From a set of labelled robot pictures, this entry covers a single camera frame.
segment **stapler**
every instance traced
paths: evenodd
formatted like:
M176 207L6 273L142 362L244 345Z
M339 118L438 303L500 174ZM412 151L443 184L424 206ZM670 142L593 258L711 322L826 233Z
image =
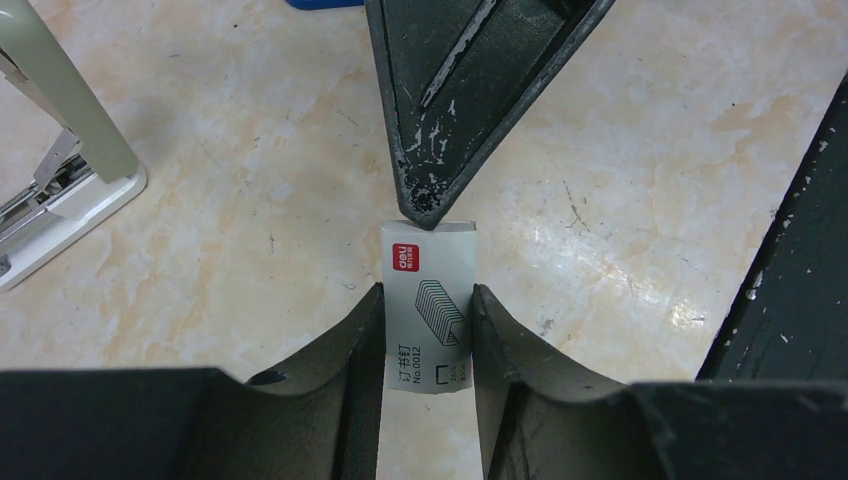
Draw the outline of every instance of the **stapler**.
M147 177L27 0L0 0L0 71L64 127L33 181L0 207L4 291L138 195Z

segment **red logo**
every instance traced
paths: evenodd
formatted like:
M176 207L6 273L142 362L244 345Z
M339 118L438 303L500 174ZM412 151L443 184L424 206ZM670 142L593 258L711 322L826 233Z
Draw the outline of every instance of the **red logo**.
M392 245L392 265L401 272L418 271L418 245L396 243Z

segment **blue object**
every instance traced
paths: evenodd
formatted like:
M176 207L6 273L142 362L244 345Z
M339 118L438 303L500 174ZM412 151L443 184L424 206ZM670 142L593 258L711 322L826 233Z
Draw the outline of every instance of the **blue object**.
M365 4L365 0L286 0L286 2L301 10L321 10L323 8L353 7Z

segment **small cardboard box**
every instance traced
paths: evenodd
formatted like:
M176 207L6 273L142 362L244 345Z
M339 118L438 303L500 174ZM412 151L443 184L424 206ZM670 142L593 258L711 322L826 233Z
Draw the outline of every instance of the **small cardboard box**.
M470 387L474 222L445 222L432 232L387 222L382 246L386 386L416 393Z

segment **beige marble surface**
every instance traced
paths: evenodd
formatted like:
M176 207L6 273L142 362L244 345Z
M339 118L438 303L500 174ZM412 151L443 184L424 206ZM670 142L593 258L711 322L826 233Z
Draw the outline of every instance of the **beige marble surface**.
M34 3L150 180L0 296L0 367L246 379L380 279L399 214L361 8ZM620 0L449 215L478 222L480 281L603 374L692 378L848 66L845 25L845 0ZM0 108L5 198L59 128L5 82ZM480 477L471 391L384 403L380 478Z

